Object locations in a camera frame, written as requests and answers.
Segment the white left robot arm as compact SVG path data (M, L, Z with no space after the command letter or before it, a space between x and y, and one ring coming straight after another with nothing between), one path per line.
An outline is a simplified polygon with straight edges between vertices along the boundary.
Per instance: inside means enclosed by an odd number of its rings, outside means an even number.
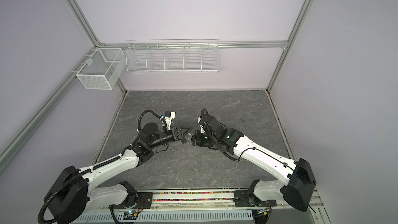
M127 181L114 186L99 187L105 181L147 162L160 146L172 142L186 143L193 127L175 125L175 112L158 115L152 110L141 113L138 135L123 151L94 165L67 167L44 198L37 221L40 224L70 224L87 211L100 207L144 208L137 190Z

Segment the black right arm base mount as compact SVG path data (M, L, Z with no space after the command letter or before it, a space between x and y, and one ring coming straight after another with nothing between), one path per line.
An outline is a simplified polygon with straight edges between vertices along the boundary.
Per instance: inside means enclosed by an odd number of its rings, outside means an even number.
M275 200L262 201L254 193L248 190L236 190L234 193L234 203L236 207L276 207Z

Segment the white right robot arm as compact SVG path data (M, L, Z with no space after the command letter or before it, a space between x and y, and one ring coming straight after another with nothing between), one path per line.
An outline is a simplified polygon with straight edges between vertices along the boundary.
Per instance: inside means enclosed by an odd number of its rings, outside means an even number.
M218 150L235 162L244 159L255 164L281 183L278 195L286 203L302 212L310 209L316 179L308 161L286 158L262 147L237 129L226 128L205 108L198 124L201 129L191 140L194 146Z

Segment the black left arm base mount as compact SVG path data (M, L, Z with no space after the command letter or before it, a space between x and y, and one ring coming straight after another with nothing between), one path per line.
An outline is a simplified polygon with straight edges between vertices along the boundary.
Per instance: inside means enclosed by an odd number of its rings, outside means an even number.
M144 191L129 193L123 202L125 208L149 209L151 208L153 192Z

